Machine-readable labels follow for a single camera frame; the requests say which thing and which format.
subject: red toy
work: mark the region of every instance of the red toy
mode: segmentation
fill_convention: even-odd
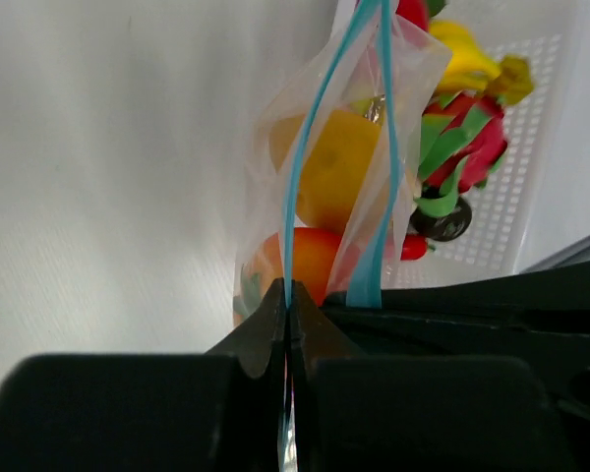
[[[400,0],[395,14],[424,31],[429,30],[429,8],[426,0]]]
[[[470,144],[453,153],[435,172],[426,177],[424,182],[428,186],[439,188],[454,172],[461,159],[468,157],[458,184],[459,193],[467,192],[488,178],[492,167],[506,151],[507,141],[502,125],[504,110],[491,97],[475,97],[463,92],[448,104],[442,105],[440,102],[435,102],[429,105],[424,115],[454,117],[444,128],[443,135],[448,130],[459,128],[473,107],[476,107],[475,111],[487,115],[489,121]]]
[[[402,261],[417,261],[422,259],[429,250],[429,243],[424,236],[407,234],[402,244]]]

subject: plastic bag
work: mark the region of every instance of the plastic bag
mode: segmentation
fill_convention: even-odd
[[[421,188],[422,111],[449,57],[387,0],[362,1],[266,108],[245,162],[235,324],[282,276],[287,303],[291,277],[318,304],[339,290],[351,305],[380,302]]]

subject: basket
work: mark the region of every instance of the basket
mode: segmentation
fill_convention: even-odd
[[[336,28],[355,3],[339,2]],[[555,165],[553,143],[589,8],[590,2],[575,0],[448,0],[438,18],[470,27],[496,59],[506,53],[528,57],[536,90],[507,111],[509,148],[499,171],[485,189],[464,195],[473,212],[468,230],[452,242],[434,243],[436,250],[420,261],[403,263],[396,288],[451,285],[528,268],[523,243],[537,217],[545,170]]]

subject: white backdrop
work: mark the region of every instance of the white backdrop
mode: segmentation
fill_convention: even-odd
[[[231,328],[253,119],[335,0],[0,0],[0,379]]]

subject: toy vegetable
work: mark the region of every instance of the toy vegetable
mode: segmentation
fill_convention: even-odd
[[[465,92],[440,96],[427,107],[418,178],[437,195],[416,201],[422,213],[449,215],[459,194],[481,185],[498,168],[507,148],[503,118],[496,100]]]
[[[341,244],[341,236],[319,228],[295,228],[293,239],[293,278],[302,281],[318,305],[324,302],[325,290]],[[338,276],[349,275],[360,252],[350,246]],[[283,277],[279,239],[273,234],[243,265],[240,274],[241,293],[234,297],[237,319],[244,320],[260,305],[272,282]]]
[[[501,74],[491,81],[485,94],[498,97],[507,106],[517,105],[534,89],[526,59],[507,54],[501,61]]]
[[[427,0],[400,0],[395,14],[424,31],[429,30],[429,5]]]
[[[417,261],[422,259],[429,250],[429,243],[420,234],[407,234],[402,243],[400,259],[403,261]]]
[[[304,116],[277,121],[268,136],[275,170],[297,137]],[[372,160],[381,127],[364,117],[333,110],[304,165],[297,216],[308,226],[343,234]]]
[[[465,26],[450,21],[432,20],[429,33],[452,51],[452,58],[437,87],[438,92],[468,89],[483,91],[501,74],[499,64],[483,52],[474,34]]]

